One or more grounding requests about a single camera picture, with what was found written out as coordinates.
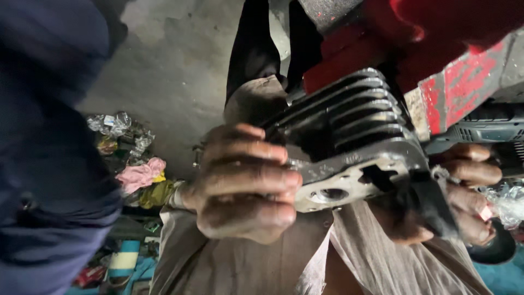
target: pink cloth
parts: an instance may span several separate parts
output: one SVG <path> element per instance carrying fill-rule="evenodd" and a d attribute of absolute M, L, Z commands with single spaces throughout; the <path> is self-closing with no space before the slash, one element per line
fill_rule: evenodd
<path fill-rule="evenodd" d="M 153 178 L 160 175 L 165 168 L 166 162 L 164 160 L 153 157 L 147 164 L 127 166 L 116 176 L 116 179 L 122 182 L 122 189 L 131 194 L 141 187 L 151 185 Z"/>

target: beige shirt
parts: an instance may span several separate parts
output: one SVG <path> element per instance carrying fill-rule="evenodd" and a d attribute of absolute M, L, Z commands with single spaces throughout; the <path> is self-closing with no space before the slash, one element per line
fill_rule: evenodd
<path fill-rule="evenodd" d="M 239 91 L 243 97 L 252 94 L 250 99 L 261 93 L 276 99 L 285 95 L 274 95 L 283 93 L 274 76 L 250 81 Z M 233 95 L 226 106 L 226 121 L 243 121 L 227 115 L 237 99 Z M 330 241 L 364 294 L 491 294 L 461 241 L 394 244 L 364 201 L 338 212 L 299 213 L 282 237 L 266 246 L 207 239 L 197 229 L 195 214 L 177 208 L 176 199 L 160 214 L 164 227 L 151 294 L 320 295 Z"/>

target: dark blue cloth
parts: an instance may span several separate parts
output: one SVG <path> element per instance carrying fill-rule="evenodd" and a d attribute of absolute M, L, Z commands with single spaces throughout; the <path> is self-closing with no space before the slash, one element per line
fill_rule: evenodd
<path fill-rule="evenodd" d="M 90 0 L 0 0 L 0 294 L 63 294 L 121 211 L 73 109 L 109 57 Z"/>

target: hand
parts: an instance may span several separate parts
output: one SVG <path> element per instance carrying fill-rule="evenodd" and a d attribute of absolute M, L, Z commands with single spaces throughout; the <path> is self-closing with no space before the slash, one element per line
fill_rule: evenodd
<path fill-rule="evenodd" d="M 207 237 L 269 244 L 293 224 L 302 176 L 283 166 L 286 149 L 264 137 L 263 129 L 247 124 L 210 132 L 200 174 L 182 191 L 184 206 L 196 211 L 196 224 Z"/>
<path fill-rule="evenodd" d="M 485 245 L 495 237 L 491 222 L 484 222 L 487 200 L 472 189 L 478 185 L 492 185 L 500 181 L 502 171 L 484 163 L 490 157 L 487 148 L 478 144 L 459 143 L 442 154 L 432 156 L 452 177 L 461 180 L 459 185 L 447 183 L 447 201 L 465 242 Z M 370 203 L 384 232 L 396 243 L 415 244 L 433 238 L 433 232 L 423 226 L 423 220 L 414 211 L 408 211 L 402 220 L 391 212 Z"/>

